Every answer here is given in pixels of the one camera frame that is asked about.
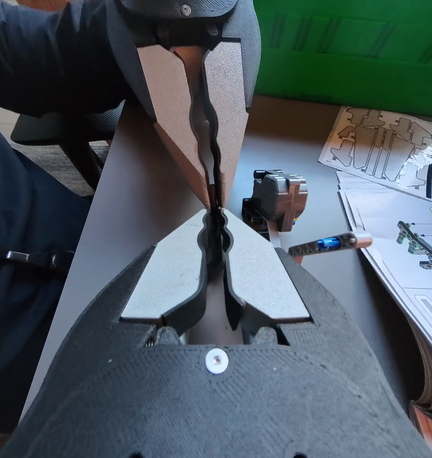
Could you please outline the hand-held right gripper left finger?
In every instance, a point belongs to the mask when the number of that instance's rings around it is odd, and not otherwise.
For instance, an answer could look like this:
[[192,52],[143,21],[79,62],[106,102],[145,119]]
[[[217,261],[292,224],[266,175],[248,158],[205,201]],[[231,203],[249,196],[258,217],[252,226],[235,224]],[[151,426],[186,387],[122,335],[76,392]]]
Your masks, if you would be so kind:
[[120,318],[185,334],[204,315],[207,219],[201,210],[156,244]]

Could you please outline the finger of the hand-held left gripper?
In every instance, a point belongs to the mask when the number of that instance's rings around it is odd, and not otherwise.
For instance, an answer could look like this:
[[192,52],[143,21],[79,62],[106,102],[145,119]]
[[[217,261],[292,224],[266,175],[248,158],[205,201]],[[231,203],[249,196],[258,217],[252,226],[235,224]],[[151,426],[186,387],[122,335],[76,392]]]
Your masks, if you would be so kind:
[[204,109],[202,46],[138,48],[154,127],[196,196],[216,208],[211,129]]
[[242,68],[237,42],[220,42],[206,52],[203,81],[209,109],[210,145],[219,207],[230,197],[248,120]]

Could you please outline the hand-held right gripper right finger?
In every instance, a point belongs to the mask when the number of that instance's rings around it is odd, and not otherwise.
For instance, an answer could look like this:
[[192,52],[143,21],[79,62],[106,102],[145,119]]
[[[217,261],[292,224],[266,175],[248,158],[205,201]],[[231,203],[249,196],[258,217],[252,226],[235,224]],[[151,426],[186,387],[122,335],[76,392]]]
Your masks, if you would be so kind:
[[232,330],[311,320],[275,247],[226,209],[221,210],[224,298]]

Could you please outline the person's left forearm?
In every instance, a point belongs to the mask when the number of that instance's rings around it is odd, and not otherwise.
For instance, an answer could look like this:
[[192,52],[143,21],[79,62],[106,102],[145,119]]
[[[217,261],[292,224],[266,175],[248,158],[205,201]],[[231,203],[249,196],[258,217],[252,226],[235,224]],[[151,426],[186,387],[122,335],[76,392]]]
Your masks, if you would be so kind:
[[97,113],[134,97],[115,50],[112,1],[45,11],[0,1],[0,107],[32,116]]

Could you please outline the grey lego beam blue pins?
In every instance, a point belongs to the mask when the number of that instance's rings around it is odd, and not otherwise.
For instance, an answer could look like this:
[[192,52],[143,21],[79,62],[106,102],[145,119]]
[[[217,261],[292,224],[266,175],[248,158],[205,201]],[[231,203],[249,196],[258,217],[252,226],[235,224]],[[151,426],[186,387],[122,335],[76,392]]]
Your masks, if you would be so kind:
[[324,254],[341,250],[367,248],[372,243],[373,238],[369,233],[347,232],[292,246],[288,249],[288,254],[292,257]]

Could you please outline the grey lego motor assembly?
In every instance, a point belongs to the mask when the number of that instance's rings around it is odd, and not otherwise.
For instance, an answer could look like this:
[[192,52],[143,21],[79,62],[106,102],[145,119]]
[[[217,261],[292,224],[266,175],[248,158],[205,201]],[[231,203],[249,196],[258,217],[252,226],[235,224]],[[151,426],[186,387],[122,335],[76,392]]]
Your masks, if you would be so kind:
[[305,210],[307,182],[281,169],[254,170],[253,179],[252,196],[242,200],[242,220],[274,247],[281,248],[280,233],[291,232]]

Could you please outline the lego instruction booklet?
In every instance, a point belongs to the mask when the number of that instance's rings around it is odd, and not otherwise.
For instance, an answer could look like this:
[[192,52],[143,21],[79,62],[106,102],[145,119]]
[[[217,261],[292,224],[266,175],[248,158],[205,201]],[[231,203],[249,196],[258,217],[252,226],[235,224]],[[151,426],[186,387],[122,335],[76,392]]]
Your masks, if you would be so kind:
[[373,243],[362,251],[411,323],[425,373],[416,403],[432,418],[432,203],[336,175],[350,228],[371,234]]

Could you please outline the lego sticker sheet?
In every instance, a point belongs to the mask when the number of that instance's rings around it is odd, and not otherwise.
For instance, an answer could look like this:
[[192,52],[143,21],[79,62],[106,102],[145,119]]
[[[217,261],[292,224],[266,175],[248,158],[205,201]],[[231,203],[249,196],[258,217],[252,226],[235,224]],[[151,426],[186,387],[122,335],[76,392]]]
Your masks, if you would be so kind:
[[432,118],[341,106],[319,162],[432,202]]

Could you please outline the black office chair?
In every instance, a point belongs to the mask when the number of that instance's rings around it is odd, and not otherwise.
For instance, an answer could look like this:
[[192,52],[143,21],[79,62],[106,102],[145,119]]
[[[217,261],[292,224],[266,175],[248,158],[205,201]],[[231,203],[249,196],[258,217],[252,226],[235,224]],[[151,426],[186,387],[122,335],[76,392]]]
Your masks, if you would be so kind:
[[94,141],[111,141],[125,102],[103,113],[70,115],[48,113],[41,117],[20,114],[11,134],[24,146],[59,146],[88,186],[96,190],[104,162],[90,146]]

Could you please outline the green plastic bin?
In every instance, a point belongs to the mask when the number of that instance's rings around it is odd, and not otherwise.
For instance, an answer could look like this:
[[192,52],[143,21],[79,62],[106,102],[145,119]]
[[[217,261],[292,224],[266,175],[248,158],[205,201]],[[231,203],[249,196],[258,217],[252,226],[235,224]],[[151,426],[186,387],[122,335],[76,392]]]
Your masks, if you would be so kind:
[[255,92],[432,116],[432,0],[254,1]]

